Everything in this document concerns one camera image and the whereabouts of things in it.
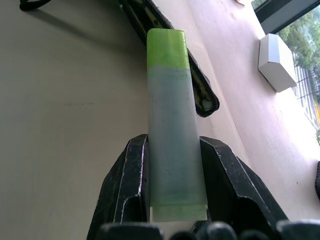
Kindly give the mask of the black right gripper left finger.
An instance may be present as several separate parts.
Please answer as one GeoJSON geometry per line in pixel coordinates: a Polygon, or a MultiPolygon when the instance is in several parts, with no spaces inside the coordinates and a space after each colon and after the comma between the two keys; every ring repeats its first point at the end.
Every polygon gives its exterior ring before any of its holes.
{"type": "Polygon", "coordinates": [[[148,135],[128,141],[103,180],[86,240],[95,240],[102,225],[150,221],[148,135]]]}

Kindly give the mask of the black window frame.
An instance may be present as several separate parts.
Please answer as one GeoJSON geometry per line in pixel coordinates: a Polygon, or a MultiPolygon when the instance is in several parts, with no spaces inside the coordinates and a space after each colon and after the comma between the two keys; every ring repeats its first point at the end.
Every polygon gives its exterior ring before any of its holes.
{"type": "Polygon", "coordinates": [[[314,8],[320,0],[263,0],[254,13],[267,34],[276,34],[314,8]]]}

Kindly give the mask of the grid pouch with black zipper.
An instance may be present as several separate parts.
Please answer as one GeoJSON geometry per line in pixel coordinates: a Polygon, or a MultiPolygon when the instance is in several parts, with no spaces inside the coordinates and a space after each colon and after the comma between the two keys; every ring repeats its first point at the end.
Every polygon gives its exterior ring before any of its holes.
{"type": "MultiPolygon", "coordinates": [[[[147,45],[147,33],[152,28],[174,29],[167,17],[159,10],[153,0],[116,0],[121,10],[139,36],[147,45]]],[[[196,113],[206,118],[217,111],[220,101],[211,88],[207,76],[199,68],[195,58],[188,52],[196,113]]]]}

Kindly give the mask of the green highlighter pen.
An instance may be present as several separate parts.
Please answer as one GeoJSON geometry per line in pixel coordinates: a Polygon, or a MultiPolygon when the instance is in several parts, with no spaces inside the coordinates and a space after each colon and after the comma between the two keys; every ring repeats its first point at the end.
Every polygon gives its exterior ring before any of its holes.
{"type": "Polygon", "coordinates": [[[152,219],[206,220],[200,137],[183,31],[148,31],[147,85],[152,219]]]}

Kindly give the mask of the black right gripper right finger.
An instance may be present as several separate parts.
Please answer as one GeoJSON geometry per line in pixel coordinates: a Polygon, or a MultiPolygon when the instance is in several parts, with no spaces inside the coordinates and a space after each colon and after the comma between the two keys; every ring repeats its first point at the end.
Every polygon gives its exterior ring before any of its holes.
{"type": "Polygon", "coordinates": [[[262,179],[218,139],[200,137],[201,157],[212,221],[275,225],[287,216],[262,179]]]}

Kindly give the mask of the white box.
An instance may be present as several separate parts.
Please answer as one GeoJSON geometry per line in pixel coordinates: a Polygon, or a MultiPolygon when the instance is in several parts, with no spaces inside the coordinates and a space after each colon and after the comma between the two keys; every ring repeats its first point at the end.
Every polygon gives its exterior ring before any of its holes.
{"type": "Polygon", "coordinates": [[[297,86],[293,53],[277,34],[260,40],[258,70],[277,93],[297,86]]]}

